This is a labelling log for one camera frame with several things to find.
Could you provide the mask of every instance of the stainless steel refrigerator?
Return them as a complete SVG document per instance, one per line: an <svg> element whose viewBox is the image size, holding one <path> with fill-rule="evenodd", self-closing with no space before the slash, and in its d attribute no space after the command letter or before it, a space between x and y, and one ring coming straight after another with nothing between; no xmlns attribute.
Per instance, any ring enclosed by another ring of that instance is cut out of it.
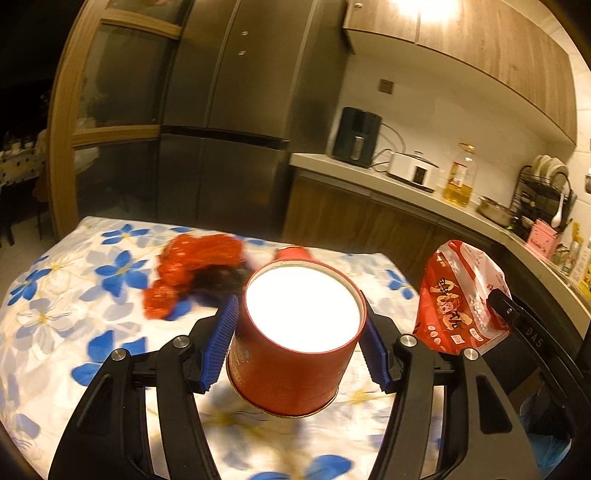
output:
<svg viewBox="0 0 591 480"><path fill-rule="evenodd" d="M291 152L324 153L346 0L196 0L168 83L158 221L279 239Z"/></svg>

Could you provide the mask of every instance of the wall outlet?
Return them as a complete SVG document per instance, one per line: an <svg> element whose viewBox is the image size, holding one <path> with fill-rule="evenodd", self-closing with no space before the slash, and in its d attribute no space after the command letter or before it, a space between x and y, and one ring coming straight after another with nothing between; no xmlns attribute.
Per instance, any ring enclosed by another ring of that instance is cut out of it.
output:
<svg viewBox="0 0 591 480"><path fill-rule="evenodd" d="M392 95L392 90L394 89L394 82L390 82L390 80L381 79L379 81L378 90L380 92L387 93Z"/></svg>

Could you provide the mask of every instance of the refrigerator door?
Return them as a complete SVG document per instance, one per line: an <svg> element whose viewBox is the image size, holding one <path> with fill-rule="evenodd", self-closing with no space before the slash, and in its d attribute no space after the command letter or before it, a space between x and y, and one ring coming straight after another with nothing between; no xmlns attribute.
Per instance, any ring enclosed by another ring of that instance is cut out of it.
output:
<svg viewBox="0 0 591 480"><path fill-rule="evenodd" d="M317 0L240 2L217 77L209 128L288 137L305 39L317 7Z"/></svg>
<svg viewBox="0 0 591 480"><path fill-rule="evenodd" d="M197 225L201 159L205 140L162 134L158 168L158 221Z"/></svg>
<svg viewBox="0 0 591 480"><path fill-rule="evenodd" d="M198 226L279 240L290 175L286 151L206 139Z"/></svg>
<svg viewBox="0 0 591 480"><path fill-rule="evenodd" d="M178 45L164 125L203 128L238 0L195 0Z"/></svg>

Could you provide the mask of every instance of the oil bottle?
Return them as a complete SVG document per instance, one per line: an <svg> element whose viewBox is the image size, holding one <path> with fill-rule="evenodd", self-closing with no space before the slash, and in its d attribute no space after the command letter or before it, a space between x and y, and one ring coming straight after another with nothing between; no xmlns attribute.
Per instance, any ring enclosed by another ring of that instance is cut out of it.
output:
<svg viewBox="0 0 591 480"><path fill-rule="evenodd" d="M453 161L452 167L447 178L447 185L443 191L443 198L455 203L461 207L468 205L478 165L476 164L475 151L473 145L468 143L458 144L460 152Z"/></svg>

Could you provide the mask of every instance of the rice cooker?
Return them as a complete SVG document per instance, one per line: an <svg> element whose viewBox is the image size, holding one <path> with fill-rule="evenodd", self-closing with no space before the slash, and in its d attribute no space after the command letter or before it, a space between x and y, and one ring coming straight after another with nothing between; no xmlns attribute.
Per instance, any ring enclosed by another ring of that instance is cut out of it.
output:
<svg viewBox="0 0 591 480"><path fill-rule="evenodd" d="M386 173L393 179L429 193L435 191L439 180L439 167L419 151L414 154L395 152Z"/></svg>

